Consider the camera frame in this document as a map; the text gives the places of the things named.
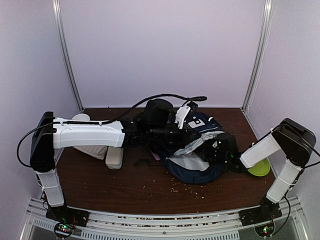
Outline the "navy blue backpack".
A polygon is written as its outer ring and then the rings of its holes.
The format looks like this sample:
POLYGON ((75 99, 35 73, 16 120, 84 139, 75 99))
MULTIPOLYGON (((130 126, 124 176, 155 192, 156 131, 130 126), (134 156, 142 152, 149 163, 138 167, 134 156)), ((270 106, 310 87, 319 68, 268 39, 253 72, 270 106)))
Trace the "navy blue backpack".
POLYGON ((200 134, 198 139, 183 148, 172 143, 150 143, 148 148, 160 158, 168 172, 182 182, 205 184, 214 181, 225 171, 214 151, 217 136, 225 131, 212 116, 203 112, 187 117, 185 123, 200 134))

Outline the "beige ribbed pencil case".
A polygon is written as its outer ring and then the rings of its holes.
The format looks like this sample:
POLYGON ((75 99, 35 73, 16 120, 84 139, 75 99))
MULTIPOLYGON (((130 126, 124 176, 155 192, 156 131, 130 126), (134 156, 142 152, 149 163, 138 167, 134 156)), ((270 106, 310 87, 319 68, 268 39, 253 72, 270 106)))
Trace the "beige ribbed pencil case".
POLYGON ((108 151, 108 147, 103 145, 74 146, 73 148, 99 160, 104 160, 108 151))

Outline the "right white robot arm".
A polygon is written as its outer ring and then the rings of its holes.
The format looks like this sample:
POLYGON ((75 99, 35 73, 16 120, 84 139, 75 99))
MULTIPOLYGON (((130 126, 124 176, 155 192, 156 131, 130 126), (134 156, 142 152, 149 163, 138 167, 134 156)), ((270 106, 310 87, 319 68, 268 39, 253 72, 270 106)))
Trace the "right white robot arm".
POLYGON ((248 172, 263 160, 275 160, 282 157, 274 182, 266 191, 256 207, 241 210, 238 214, 243 226, 271 222, 282 216, 280 201, 297 183, 306 168, 312 154, 316 153, 316 135, 298 122, 284 118, 259 140, 241 152, 234 135, 219 133, 206 141, 201 153, 209 165, 221 165, 235 172, 248 172))

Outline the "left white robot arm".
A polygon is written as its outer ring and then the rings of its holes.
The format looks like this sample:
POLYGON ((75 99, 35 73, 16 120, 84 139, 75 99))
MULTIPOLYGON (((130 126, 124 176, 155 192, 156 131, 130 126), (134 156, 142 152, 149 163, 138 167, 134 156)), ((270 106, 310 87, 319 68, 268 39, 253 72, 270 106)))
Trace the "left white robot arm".
POLYGON ((45 112, 32 136, 30 167, 45 193, 48 215, 64 224, 85 226, 89 213, 67 206, 55 164, 55 150, 68 147, 104 146, 108 149, 128 149, 150 143, 173 144, 178 148, 199 137, 185 119, 198 108, 188 99, 176 112, 167 100, 149 100, 135 119, 121 116, 107 121, 75 120, 54 117, 45 112))

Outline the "green plate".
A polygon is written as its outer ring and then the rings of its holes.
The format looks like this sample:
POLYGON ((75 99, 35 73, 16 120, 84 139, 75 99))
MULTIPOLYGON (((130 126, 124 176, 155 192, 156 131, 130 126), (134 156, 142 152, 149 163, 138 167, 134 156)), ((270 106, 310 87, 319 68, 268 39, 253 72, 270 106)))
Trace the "green plate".
POLYGON ((253 167, 249 168, 247 171, 256 177, 264 177, 269 174, 271 170, 271 165, 268 161, 268 159, 263 159, 260 162, 258 162, 253 167))

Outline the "beige glasses case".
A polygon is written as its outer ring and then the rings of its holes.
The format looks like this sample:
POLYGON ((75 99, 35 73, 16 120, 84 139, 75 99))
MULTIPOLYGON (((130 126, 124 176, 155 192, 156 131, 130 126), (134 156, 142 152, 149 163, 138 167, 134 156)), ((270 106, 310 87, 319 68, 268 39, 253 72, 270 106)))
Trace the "beige glasses case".
POLYGON ((105 157, 105 164, 111 170, 122 167, 124 150, 117 147, 109 147, 105 157))

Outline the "white patterned bowl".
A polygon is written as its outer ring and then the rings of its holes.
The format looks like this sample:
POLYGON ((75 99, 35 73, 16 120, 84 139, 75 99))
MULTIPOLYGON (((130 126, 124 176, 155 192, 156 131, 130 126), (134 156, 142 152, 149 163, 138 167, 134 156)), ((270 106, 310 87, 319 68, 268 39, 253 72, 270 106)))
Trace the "white patterned bowl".
POLYGON ((89 115, 85 114, 85 113, 79 113, 75 116, 72 117, 73 121, 90 121, 91 118, 89 115))

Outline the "front aluminium rail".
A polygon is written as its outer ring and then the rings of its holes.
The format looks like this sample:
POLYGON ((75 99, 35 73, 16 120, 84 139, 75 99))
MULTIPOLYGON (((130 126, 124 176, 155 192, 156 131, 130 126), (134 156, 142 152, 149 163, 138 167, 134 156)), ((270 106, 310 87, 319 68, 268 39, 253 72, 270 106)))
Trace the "front aluminium rail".
POLYGON ((89 210, 86 226, 76 226, 69 240, 309 240, 297 197, 279 203, 282 215, 244 225, 240 209, 192 214, 125 214, 89 210))

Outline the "right aluminium frame post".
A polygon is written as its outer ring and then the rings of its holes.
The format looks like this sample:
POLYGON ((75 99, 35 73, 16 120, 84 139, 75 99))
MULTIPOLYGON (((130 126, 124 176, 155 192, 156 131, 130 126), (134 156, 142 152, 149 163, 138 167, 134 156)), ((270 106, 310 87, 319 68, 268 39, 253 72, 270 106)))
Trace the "right aluminium frame post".
POLYGON ((248 88, 242 104, 242 111, 244 113, 249 112, 249 109, 252 104, 252 100, 254 98, 254 94, 256 91, 256 87, 258 85, 258 80, 261 74, 262 60, 263 60, 264 52, 267 47, 267 42, 268 42, 268 37, 270 32, 273 2, 274 2, 273 0, 264 1, 264 9, 262 14, 262 21, 261 21, 257 49, 255 53, 252 71, 250 74, 248 88))

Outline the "aluminium frame post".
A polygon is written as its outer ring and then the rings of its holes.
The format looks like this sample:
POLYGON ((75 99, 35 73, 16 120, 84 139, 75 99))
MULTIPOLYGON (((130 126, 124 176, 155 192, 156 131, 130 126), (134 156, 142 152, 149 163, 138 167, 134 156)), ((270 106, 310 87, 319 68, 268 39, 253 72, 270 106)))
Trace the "aluminium frame post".
POLYGON ((252 100, 254 98, 254 94, 256 91, 256 87, 258 85, 258 80, 261 74, 262 60, 263 60, 264 52, 267 47, 267 42, 268 42, 268 37, 270 32, 273 2, 274 2, 273 0, 264 1, 264 9, 262 14, 262 21, 261 21, 257 49, 255 53, 252 71, 250 74, 248 88, 242 104, 242 111, 244 113, 249 112, 249 109, 252 104, 252 100))
POLYGON ((70 59, 70 55, 69 55, 69 51, 68 51, 67 40, 66 40, 66 35, 65 35, 65 31, 64 31, 64 25, 63 25, 60 0, 53 0, 52 7, 53 7, 53 14, 54 14, 55 22, 56 22, 58 37, 59 37, 59 41, 60 41, 63 62, 64 62, 66 74, 67 74, 67 79, 69 81, 69 84, 71 87, 71 92, 72 92, 73 97, 75 99, 77 108, 78 108, 79 112, 82 113, 85 108, 84 108, 83 103, 81 101, 80 93, 78 90, 78 86, 76 84, 74 71, 72 68, 72 63, 71 63, 71 59, 70 59))

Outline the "left aluminium frame post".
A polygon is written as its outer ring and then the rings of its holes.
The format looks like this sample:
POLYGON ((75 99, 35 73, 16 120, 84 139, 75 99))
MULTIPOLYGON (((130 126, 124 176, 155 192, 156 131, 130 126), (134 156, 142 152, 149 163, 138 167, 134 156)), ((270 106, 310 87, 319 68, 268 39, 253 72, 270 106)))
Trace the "left aluminium frame post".
POLYGON ((84 108, 83 103, 81 101, 80 93, 78 90, 78 86, 76 84, 74 71, 72 68, 72 63, 71 63, 71 59, 70 59, 70 55, 69 55, 69 51, 68 51, 67 40, 66 40, 66 35, 65 35, 65 31, 64 31, 64 25, 63 25, 60 0, 53 0, 52 7, 53 7, 53 14, 54 14, 55 22, 56 22, 58 37, 59 37, 59 41, 60 41, 63 62, 64 62, 66 74, 67 74, 67 79, 69 81, 69 84, 71 87, 71 92, 72 92, 73 97, 75 99, 77 108, 78 108, 79 112, 82 113, 85 108, 84 108))

